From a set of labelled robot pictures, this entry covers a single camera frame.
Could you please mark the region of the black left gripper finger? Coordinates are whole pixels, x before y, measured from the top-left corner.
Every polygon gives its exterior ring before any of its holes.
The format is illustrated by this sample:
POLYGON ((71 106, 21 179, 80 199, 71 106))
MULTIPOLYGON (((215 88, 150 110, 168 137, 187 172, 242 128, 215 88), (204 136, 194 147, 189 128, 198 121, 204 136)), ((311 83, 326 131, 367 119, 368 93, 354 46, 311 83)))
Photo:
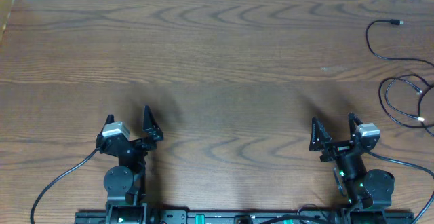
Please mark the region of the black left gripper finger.
POLYGON ((142 130, 155 142, 163 140, 163 131, 155 121, 151 108, 148 105, 144 106, 142 130))
POLYGON ((106 118, 106 121, 105 121, 105 123, 104 123, 104 125, 103 125, 101 131, 100 131, 100 136, 102 136, 102 133, 104 132, 104 128, 105 128, 105 126, 106 126, 106 125, 109 125, 109 124, 111 124, 111 123, 113 123, 114 121, 115 121, 115 120, 114 120, 114 115, 109 114, 109 115, 107 116, 107 118, 106 118))

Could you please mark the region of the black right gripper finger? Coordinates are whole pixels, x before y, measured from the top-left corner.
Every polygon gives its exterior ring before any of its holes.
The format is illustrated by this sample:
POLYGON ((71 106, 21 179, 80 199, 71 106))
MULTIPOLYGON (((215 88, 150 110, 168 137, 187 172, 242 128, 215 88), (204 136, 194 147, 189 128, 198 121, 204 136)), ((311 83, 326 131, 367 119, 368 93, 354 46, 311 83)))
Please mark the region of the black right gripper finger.
POLYGON ((309 151, 321 151, 332 142, 332 137, 326 131, 323 123, 317 118, 312 118, 311 139, 309 143, 309 151))
POLYGON ((359 125, 363 124, 363 122, 354 113, 349 113, 348 114, 348 121, 349 121, 349 129, 350 129, 350 134, 351 135, 355 134, 357 127, 359 125))

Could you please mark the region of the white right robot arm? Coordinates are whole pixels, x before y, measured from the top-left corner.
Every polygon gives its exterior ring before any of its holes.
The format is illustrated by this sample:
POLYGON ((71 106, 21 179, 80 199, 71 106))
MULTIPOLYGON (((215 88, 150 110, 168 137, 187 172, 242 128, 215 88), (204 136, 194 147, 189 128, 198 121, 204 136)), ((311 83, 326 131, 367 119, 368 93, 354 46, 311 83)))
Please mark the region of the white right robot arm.
POLYGON ((367 170, 362 155, 369 153, 380 139, 373 123, 363 123, 354 113, 348 114, 350 139, 333 141, 324 124, 313 117, 310 151, 321 152, 322 162, 335 162, 334 176, 349 205, 336 218, 343 223, 386 223, 384 210, 391 206, 395 178, 387 171, 367 170))

